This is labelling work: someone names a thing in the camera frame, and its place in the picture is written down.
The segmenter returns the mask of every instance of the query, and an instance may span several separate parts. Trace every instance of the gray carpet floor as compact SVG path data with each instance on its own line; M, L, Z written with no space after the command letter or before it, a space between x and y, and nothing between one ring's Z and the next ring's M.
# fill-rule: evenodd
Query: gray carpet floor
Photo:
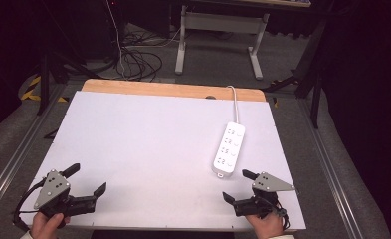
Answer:
M163 61L157 73L157 82L228 86L238 88L264 88L273 80L282 80L290 76L307 44L308 39L293 40L289 36L271 36L266 34L259 51L259 61L265 78L255 80L247 47L255 41L254 36L235 34L228 40L218 40L207 33L193 33L187 39L184 72L174 74L177 43L172 42L162 48L138 48L157 54ZM100 73L103 77L117 77L115 71ZM63 97L72 98L78 91L84 78L74 77L63 91ZM18 93L23 94L29 80ZM278 93L267 94L278 99L278 106L272 106L278 133L299 191L299 201L306 223L306 230L294 234L296 238L349 238L343 218L340 214L334 194L329 187L318 147L308 127L299 101L293 94L294 86L288 86ZM39 102L23 101L22 105L0 124L0 174L17 150L32 121L36 117ZM36 140L31 143L25 159L0 201L0 238L19 238L22 232L12 223L12 212L35 176L52 141L43 139L44 135L61 125L69 103L55 103L47 119L37 132ZM325 94L322 95L317 131L327 149L327 153L337 172L351 210L357 219L362 238L390 238L384 219L363 184L353 163L346 152L328 113ZM92 231L88 229L66 227L60 230L62 238L88 239ZM253 232L236 233L236 238L256 238Z

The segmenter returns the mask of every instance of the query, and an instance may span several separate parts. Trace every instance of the desk foot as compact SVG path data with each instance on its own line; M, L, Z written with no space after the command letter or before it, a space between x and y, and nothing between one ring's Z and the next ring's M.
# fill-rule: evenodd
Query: desk foot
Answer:
M174 69L174 73L176 75L182 75L183 73L183 62L185 60L185 48L186 48L186 44L183 43L183 46L179 47L179 49L177 50L176 68Z
M255 78L260 81L263 79L263 73L261 72L260 63L258 62L257 55L252 54L252 47L248 48L249 57L251 59L252 68L254 69Z

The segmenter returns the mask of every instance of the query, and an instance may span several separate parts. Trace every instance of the person's left hand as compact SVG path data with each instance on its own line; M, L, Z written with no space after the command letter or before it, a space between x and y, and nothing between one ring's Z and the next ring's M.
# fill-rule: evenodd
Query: person's left hand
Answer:
M52 218L46 217L43 213L38 212L33 219L33 226L31 227L31 236L34 239L56 239L58 226L64 220L64 214L58 213ZM65 218L65 223L71 221L70 217Z

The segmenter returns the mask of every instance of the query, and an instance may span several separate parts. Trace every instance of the white cable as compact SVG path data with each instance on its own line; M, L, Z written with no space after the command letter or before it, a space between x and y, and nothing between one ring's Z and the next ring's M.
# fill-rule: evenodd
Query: white cable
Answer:
M232 88L233 90L233 104L235 106L235 118L236 118L236 123L239 123L239 111L238 111L238 102L236 99L236 89L233 86L227 86L228 88Z
M167 45L169 45L171 42L174 41L174 39L176 38L177 34L180 32L180 28L179 30L176 31L176 34L174 34L174 36L170 39L170 41L168 43L166 43L165 45L161 45L161 46L127 46L126 48L146 48L146 47L165 47Z
M116 30L116 42L117 42L117 48L118 48L118 57L119 57L120 65L121 65L121 69L122 69L121 76L124 78L124 66L123 66L123 63L121 61L121 48L120 48L120 43L118 41L118 29L117 29L117 26L115 24L113 14L111 13L111 9L110 9L110 5L108 4L108 0L105 0L105 4L107 5L108 12L110 13L110 16L111 16L111 21L113 22L114 29Z

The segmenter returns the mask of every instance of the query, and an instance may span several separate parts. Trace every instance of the power strip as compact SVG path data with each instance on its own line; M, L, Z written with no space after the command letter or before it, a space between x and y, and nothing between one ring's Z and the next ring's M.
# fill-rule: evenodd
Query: power strip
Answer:
M245 135L245 127L235 122L227 123L219 149L213 162L218 177L230 176L235 170L239 151Z

